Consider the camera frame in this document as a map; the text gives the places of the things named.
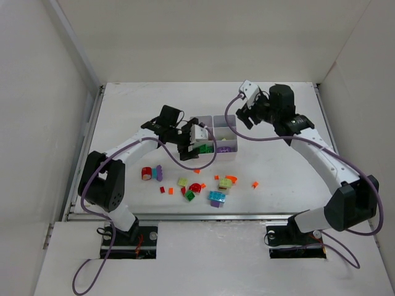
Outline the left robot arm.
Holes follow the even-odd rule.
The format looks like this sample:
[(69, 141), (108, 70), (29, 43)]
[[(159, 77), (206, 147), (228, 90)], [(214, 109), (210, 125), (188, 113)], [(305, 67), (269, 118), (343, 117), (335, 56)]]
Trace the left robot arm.
[(206, 126), (197, 118), (179, 126), (180, 114), (181, 110), (164, 105), (159, 116), (143, 123), (124, 143), (107, 152), (94, 150), (87, 156), (78, 186), (81, 202), (97, 206), (97, 215), (113, 223), (115, 231), (130, 242), (139, 233), (139, 220), (122, 202), (127, 168), (166, 143), (176, 145), (181, 161), (197, 158), (199, 150), (194, 144), (209, 137)]

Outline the purple lego block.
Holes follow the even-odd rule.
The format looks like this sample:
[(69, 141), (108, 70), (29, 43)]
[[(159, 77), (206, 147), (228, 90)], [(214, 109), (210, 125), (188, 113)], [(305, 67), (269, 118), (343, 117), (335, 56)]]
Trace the purple lego block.
[(218, 147), (216, 152), (218, 154), (231, 153), (232, 152), (232, 148), (231, 147), (227, 147), (227, 146), (225, 146), (225, 147)]

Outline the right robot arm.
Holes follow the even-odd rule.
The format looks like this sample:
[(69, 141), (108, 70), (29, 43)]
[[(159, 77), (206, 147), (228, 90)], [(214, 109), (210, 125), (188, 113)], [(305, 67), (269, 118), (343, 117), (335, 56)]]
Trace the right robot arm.
[(238, 98), (245, 104), (236, 116), (247, 129), (259, 123), (271, 124), (276, 138), (298, 152), (326, 184), (331, 198), (322, 208), (295, 214), (288, 220), (286, 230), (292, 238), (302, 233), (334, 229), (352, 231), (352, 227), (379, 217), (375, 230), (383, 225), (383, 204), (378, 193), (378, 181), (336, 154), (323, 140), (315, 125), (296, 112), (294, 92), (285, 84), (274, 84), (265, 92), (246, 80), (239, 87)]

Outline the red cylinder lego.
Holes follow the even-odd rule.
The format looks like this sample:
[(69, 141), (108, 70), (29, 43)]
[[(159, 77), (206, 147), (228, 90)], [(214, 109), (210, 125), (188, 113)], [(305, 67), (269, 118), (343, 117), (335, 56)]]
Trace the red cylinder lego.
[(143, 167), (141, 169), (141, 179), (143, 181), (148, 181), (152, 179), (152, 168), (149, 166)]

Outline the green lego plate piece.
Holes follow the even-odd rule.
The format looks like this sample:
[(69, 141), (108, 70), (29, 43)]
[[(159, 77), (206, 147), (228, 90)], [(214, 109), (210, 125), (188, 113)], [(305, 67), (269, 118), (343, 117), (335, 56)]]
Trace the green lego plate piece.
[(208, 144), (203, 144), (198, 147), (199, 154), (211, 154), (214, 152), (214, 147)]

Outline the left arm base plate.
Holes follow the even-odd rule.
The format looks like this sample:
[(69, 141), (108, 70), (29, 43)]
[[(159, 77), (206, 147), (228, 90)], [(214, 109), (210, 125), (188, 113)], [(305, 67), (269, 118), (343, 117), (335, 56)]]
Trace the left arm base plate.
[[(96, 233), (102, 237), (99, 255), (104, 259), (112, 241), (112, 228), (105, 225), (97, 228)], [(158, 226), (140, 226), (133, 237), (117, 230), (108, 259), (156, 259), (157, 239)]]

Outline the lime pink lego brick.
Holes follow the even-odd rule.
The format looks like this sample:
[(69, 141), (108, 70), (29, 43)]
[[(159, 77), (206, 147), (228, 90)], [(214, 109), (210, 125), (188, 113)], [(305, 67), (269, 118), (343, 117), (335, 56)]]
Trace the lime pink lego brick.
[(227, 190), (231, 189), (232, 185), (233, 185), (232, 180), (230, 180), (228, 178), (221, 178), (221, 179), (219, 179), (219, 182), (218, 182), (218, 189), (220, 191), (227, 191)]

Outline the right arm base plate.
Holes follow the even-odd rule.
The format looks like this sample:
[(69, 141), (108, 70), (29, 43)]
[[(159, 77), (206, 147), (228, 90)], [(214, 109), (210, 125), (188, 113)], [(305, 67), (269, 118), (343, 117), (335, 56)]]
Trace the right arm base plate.
[(287, 225), (269, 225), (266, 227), (264, 242), (269, 248), (271, 259), (326, 259), (320, 231), (308, 233), (290, 233)]

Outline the purple flower lego piece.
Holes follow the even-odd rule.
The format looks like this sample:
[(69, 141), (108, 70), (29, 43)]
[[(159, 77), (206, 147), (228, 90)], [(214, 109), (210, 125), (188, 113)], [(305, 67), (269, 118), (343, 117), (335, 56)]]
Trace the purple flower lego piece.
[(163, 180), (163, 169), (161, 165), (158, 165), (152, 169), (152, 177), (158, 182), (161, 182)]

